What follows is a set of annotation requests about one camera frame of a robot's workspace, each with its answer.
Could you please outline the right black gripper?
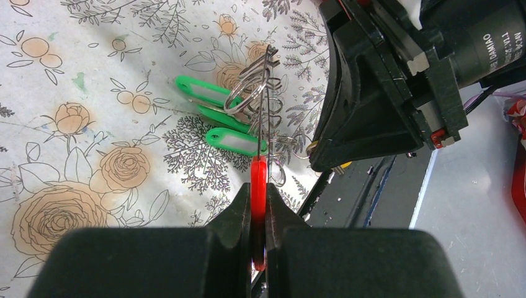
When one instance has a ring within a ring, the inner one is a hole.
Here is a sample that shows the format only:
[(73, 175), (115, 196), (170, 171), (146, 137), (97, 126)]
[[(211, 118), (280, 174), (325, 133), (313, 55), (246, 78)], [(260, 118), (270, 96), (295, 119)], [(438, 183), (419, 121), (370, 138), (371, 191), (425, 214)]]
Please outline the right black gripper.
[(311, 168), (439, 149), (468, 124), (459, 88), (466, 1), (321, 1), (329, 78)]

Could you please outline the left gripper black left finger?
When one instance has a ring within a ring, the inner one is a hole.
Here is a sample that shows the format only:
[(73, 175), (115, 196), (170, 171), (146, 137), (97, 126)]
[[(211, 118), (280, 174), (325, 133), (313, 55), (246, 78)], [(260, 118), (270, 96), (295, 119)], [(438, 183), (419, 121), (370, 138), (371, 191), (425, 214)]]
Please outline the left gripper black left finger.
[(243, 184), (203, 227), (69, 232), (29, 297), (249, 297), (249, 193)]

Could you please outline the yellow headed key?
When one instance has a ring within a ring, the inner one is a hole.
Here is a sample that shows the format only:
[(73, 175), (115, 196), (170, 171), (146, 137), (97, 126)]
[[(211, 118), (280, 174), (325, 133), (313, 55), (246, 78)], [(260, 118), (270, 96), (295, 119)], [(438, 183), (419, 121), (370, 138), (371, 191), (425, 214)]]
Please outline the yellow headed key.
[(345, 169), (348, 168), (351, 165), (351, 161), (346, 162), (344, 164), (341, 164), (335, 168), (332, 169), (332, 171), (336, 174), (343, 175), (345, 173)]

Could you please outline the large keyring with red handle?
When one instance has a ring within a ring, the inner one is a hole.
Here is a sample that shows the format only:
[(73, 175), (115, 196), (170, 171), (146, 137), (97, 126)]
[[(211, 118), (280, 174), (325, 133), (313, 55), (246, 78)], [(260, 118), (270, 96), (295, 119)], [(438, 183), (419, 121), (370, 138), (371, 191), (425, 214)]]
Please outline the large keyring with red handle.
[(285, 171), (276, 148), (294, 145), (295, 139), (279, 134), (283, 101), (276, 97), (282, 80), (273, 75), (279, 60), (277, 49), (267, 45), (264, 53), (242, 70), (239, 83), (227, 97), (223, 109), (240, 122), (247, 123), (247, 134), (254, 139), (250, 177), (252, 263), (258, 271), (266, 267), (265, 221), (268, 201), (267, 186), (281, 187)]

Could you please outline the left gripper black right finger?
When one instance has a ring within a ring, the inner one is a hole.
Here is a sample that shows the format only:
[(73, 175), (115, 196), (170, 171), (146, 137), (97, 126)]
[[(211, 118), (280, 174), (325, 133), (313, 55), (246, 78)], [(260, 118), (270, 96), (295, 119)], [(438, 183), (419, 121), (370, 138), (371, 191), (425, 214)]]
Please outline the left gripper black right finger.
[(267, 185), (269, 297), (462, 297), (445, 250), (420, 230), (311, 227)]

